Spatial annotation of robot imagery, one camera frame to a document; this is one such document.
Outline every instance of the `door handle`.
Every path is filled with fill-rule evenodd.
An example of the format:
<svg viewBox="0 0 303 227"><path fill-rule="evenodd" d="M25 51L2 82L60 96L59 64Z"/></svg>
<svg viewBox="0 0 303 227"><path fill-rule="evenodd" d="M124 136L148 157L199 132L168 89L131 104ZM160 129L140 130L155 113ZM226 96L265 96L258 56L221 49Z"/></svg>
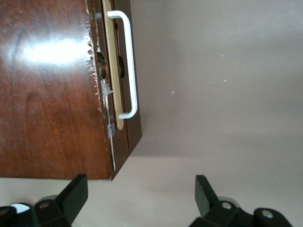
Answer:
<svg viewBox="0 0 303 227"><path fill-rule="evenodd" d="M136 90L136 78L134 72L134 54L133 54L133 42L132 42L132 31L131 23L127 15L119 10L108 11L107 16L110 19L121 18L124 25L125 33L125 46L126 46L126 60L128 68L128 79L129 79L129 90L132 109L129 113L120 113L120 119L129 119L133 117L138 110L137 90Z"/></svg>

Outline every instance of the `beige backing plate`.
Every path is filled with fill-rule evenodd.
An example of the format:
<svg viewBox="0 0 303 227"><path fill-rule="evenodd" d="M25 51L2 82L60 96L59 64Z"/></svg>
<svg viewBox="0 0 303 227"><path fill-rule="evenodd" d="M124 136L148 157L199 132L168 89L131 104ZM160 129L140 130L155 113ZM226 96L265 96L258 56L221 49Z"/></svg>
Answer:
<svg viewBox="0 0 303 227"><path fill-rule="evenodd" d="M115 42L115 32L113 21L107 16L107 12L112 10L109 0L102 0L103 3L103 12L104 12L104 24L106 32L106 41L107 41L107 51L109 59L109 70L112 81L112 90L115 114L116 114L116 123L117 129L122 130L124 121L119 118L119 114L123 112L122 101L121 101L121 91L120 91L120 78L118 72L118 61L116 53L116 42Z"/></svg>

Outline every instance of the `brown wooden box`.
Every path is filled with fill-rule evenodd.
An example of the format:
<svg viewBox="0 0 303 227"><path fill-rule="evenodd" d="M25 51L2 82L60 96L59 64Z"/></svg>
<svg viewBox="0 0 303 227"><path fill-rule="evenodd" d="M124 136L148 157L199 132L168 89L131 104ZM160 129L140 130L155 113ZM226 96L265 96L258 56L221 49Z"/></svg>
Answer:
<svg viewBox="0 0 303 227"><path fill-rule="evenodd" d="M129 0L111 6L131 19ZM139 110L118 130L113 94L102 95L104 84L111 88L102 1L1 0L0 14L0 176L113 179L142 133ZM120 23L113 21L129 112Z"/></svg>

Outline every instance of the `white handle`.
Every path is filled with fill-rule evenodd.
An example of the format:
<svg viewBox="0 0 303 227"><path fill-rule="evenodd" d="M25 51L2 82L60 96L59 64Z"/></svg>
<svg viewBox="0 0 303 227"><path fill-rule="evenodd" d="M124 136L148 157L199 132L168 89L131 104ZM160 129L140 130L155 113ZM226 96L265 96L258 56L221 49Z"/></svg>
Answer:
<svg viewBox="0 0 303 227"><path fill-rule="evenodd" d="M126 59L128 68L129 90L131 96L132 110L129 113L119 114L120 119L129 119L133 117L138 110L137 91L136 91L136 79L134 74L134 55L133 55L133 43L132 43L132 31L131 23L124 12L119 10L108 11L107 16L111 19L121 18L124 25L125 34L125 46L126 46Z"/></svg>

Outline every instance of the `screw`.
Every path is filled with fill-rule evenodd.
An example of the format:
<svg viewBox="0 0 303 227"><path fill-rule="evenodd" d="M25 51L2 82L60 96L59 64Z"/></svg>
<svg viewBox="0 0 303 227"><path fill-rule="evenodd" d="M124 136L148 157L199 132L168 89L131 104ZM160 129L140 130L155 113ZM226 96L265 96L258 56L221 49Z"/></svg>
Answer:
<svg viewBox="0 0 303 227"><path fill-rule="evenodd" d="M49 205L49 202L44 202L44 203L42 203L41 205L40 205L40 207L39 208L46 208L46 207L48 207L48 205Z"/></svg>
<svg viewBox="0 0 303 227"><path fill-rule="evenodd" d="M273 218L274 217L274 215L268 210L262 210L261 213L266 218Z"/></svg>
<svg viewBox="0 0 303 227"><path fill-rule="evenodd" d="M230 210L232 208L232 206L229 203L227 203L227 202L223 202L222 203L222 207L224 209L227 209L227 210Z"/></svg>
<svg viewBox="0 0 303 227"><path fill-rule="evenodd" d="M8 208L4 208L2 210L0 210L0 216L6 215L9 212Z"/></svg>

